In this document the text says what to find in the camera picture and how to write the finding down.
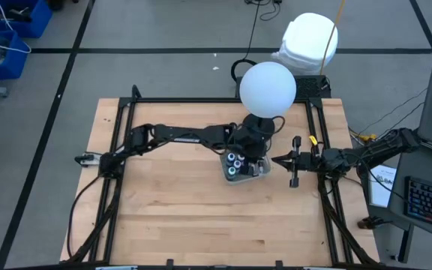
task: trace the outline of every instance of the yellow cable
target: yellow cable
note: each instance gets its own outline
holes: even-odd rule
[[[321,70],[319,71],[319,75],[323,75],[324,61],[326,60],[326,53],[328,53],[329,44],[331,43],[331,39],[333,38],[333,33],[335,32],[336,25],[339,23],[339,18],[343,13],[343,7],[346,3],[346,0],[341,0],[341,5],[339,6],[339,11],[337,12],[336,20],[334,21],[333,29],[331,30],[331,34],[329,35],[328,45],[326,45],[326,49],[324,50],[324,56],[322,57]]]

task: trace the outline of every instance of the white sphere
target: white sphere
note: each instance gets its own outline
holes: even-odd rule
[[[296,81],[282,64],[267,61],[246,72],[239,95],[246,109],[255,116],[282,116],[294,102]]]

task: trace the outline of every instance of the white paper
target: white paper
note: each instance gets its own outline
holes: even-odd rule
[[[378,178],[390,190],[393,189],[393,183],[395,182],[396,169],[388,166],[379,165],[374,167],[371,172]],[[389,196],[391,193],[386,190],[380,183],[374,179],[373,176],[370,178],[370,204],[372,206],[388,207]]]

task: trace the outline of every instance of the keyboard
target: keyboard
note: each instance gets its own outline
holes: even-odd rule
[[[404,214],[432,224],[432,183],[412,176],[406,177]]]

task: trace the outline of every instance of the desk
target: desk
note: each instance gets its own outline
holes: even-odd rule
[[[351,147],[341,100],[326,99],[323,105],[331,147]],[[88,151],[108,151],[117,106],[118,99],[99,101]],[[203,128],[241,122],[247,114],[240,103],[137,103],[133,126],[163,123]],[[285,127],[273,136],[270,157],[287,154],[296,134],[302,137],[301,150],[310,149],[305,106],[293,104],[285,117]],[[82,169],[78,192],[97,170]],[[132,157],[126,163],[110,263],[164,265],[174,259],[180,266],[273,266],[275,260],[283,260],[285,266],[330,266],[317,176],[300,172],[299,177],[299,187],[289,188],[290,174],[273,163],[265,178],[231,186],[224,181],[219,157],[197,144],[170,143]],[[357,179],[353,172],[349,177]],[[94,226],[101,185],[102,180],[76,205],[73,251]],[[368,216],[361,187],[341,180],[340,192],[349,230],[379,261],[373,232],[356,225]],[[341,243],[339,232],[334,231]],[[103,249],[100,241],[98,259]],[[343,261],[341,247],[338,255]],[[61,259],[67,258],[63,248]]]

